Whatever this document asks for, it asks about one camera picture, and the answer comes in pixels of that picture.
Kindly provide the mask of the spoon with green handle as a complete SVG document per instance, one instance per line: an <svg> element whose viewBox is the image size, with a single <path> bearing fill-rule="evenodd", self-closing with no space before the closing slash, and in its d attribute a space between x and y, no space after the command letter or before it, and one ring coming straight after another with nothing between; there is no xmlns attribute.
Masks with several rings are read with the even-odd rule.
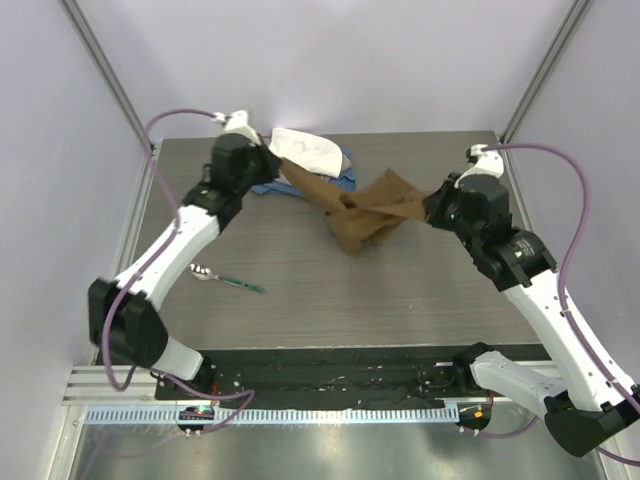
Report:
<svg viewBox="0 0 640 480"><path fill-rule="evenodd" d="M209 267L206 267L201 264L192 263L188 266L188 271L192 274L192 276L200 281L218 281L225 283L227 285L235 286L238 288L242 288L248 291L252 291L258 294L264 294L265 289L258 285L254 285L248 282L244 282L242 280L238 280L232 277L218 275L211 271Z"/></svg>

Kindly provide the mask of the brown cloth napkin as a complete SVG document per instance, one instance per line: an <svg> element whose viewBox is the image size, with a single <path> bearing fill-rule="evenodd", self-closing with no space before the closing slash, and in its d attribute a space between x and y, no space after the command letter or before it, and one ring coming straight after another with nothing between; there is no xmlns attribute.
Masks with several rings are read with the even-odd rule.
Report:
<svg viewBox="0 0 640 480"><path fill-rule="evenodd" d="M349 255L358 255L367 244L384 243L407 220L428 218L423 201L426 192L388 169L362 191L348 192L320 179L289 160L281 173L324 218L338 244Z"/></svg>

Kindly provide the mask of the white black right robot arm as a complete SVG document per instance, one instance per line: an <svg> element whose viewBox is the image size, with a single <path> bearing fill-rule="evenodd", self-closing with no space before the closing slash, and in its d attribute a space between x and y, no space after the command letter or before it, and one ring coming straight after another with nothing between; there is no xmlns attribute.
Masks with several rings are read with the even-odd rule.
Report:
<svg viewBox="0 0 640 480"><path fill-rule="evenodd" d="M431 226L454 233L478 271L522 313L558 372L547 377L477 343L453 359L465 395L508 397L544 421L567 453L582 457L635 423L639 387L597 340L541 239L516 228L509 193L493 175L452 173L423 202Z"/></svg>

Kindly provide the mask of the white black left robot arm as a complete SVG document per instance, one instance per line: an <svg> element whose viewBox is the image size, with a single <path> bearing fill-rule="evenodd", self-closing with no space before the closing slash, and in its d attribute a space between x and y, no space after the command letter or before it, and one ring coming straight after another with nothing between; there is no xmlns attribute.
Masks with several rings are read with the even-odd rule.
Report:
<svg viewBox="0 0 640 480"><path fill-rule="evenodd" d="M102 353L109 383L120 361L163 374L190 398L213 385L209 359L171 337L159 309L192 259L240 212L244 195L275 179L280 160L261 137L225 133L215 139L203 177L185 196L174 221L152 246L114 280L96 279L88 289L89 336Z"/></svg>

